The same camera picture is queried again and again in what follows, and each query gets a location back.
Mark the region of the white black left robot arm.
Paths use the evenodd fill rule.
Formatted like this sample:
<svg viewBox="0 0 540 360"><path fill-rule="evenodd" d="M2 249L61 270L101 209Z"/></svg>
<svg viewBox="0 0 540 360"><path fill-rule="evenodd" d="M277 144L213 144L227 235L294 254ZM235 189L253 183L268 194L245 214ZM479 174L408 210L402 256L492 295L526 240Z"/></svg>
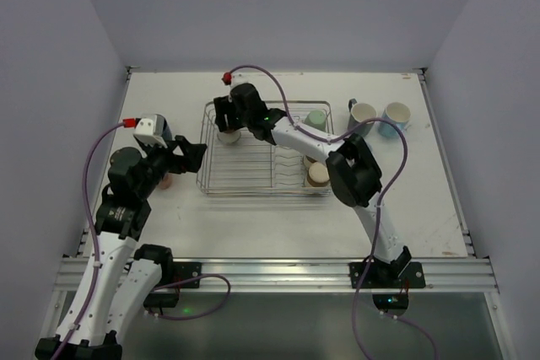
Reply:
<svg viewBox="0 0 540 360"><path fill-rule="evenodd" d="M108 184L90 218L93 249L75 297L55 335L39 340L39 359L119 359L122 339L154 287L172 278L169 248L138 241L148 198L167 174L200 170L206 144L183 136L116 150Z"/></svg>

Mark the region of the light blue mug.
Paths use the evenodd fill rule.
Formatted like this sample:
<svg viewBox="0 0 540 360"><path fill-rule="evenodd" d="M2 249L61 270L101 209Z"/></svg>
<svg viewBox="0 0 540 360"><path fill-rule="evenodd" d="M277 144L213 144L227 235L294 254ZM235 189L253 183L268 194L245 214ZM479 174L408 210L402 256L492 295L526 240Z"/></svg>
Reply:
<svg viewBox="0 0 540 360"><path fill-rule="evenodd" d="M401 102L391 102L384 109L378 126L381 136L389 139L399 138L397 128L404 132L411 118L410 109Z"/></svg>

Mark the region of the dark teal grey mug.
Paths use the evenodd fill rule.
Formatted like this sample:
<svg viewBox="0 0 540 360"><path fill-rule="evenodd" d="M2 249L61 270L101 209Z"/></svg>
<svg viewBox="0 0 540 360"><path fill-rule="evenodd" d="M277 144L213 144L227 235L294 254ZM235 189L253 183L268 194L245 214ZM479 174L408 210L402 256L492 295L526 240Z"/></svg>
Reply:
<svg viewBox="0 0 540 360"><path fill-rule="evenodd" d="M361 124L361 122L377 117L376 109L369 104L359 103L356 99L348 101L348 127L349 131L359 134L361 137L367 137L374 122Z"/></svg>

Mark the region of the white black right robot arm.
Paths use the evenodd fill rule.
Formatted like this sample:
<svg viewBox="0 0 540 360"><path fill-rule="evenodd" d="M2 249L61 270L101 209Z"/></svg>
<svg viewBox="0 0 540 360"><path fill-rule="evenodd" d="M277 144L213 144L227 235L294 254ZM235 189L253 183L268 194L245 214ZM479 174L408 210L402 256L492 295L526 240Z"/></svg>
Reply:
<svg viewBox="0 0 540 360"><path fill-rule="evenodd" d="M213 100L215 124L221 132L246 128L254 138L293 150L324 164L333 195L356 212L372 243L378 272L397 278L411 254L399 237L384 204L382 172L365 140L353 133L343 140L301 122L287 110L268 108L250 83L234 86Z"/></svg>

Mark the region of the dark blue mug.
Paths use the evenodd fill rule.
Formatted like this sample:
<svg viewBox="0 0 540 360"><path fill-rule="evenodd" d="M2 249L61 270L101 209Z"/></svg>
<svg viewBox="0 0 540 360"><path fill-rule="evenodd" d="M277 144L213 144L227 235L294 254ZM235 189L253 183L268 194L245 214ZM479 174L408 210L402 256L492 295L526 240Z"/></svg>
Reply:
<svg viewBox="0 0 540 360"><path fill-rule="evenodd" d="M173 139L170 126L167 121L164 121L164 124L163 124L162 138L165 141L171 141Z"/></svg>

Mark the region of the pink dotted mug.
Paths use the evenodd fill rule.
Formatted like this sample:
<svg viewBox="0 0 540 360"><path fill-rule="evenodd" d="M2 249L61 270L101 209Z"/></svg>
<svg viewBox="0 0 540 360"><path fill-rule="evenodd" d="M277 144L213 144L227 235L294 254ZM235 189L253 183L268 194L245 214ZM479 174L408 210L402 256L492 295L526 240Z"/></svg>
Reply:
<svg viewBox="0 0 540 360"><path fill-rule="evenodd" d="M158 187L161 190L166 190L171 187L172 182L173 182L172 174L168 173L167 175L165 175L162 181L160 181L160 183L158 184Z"/></svg>

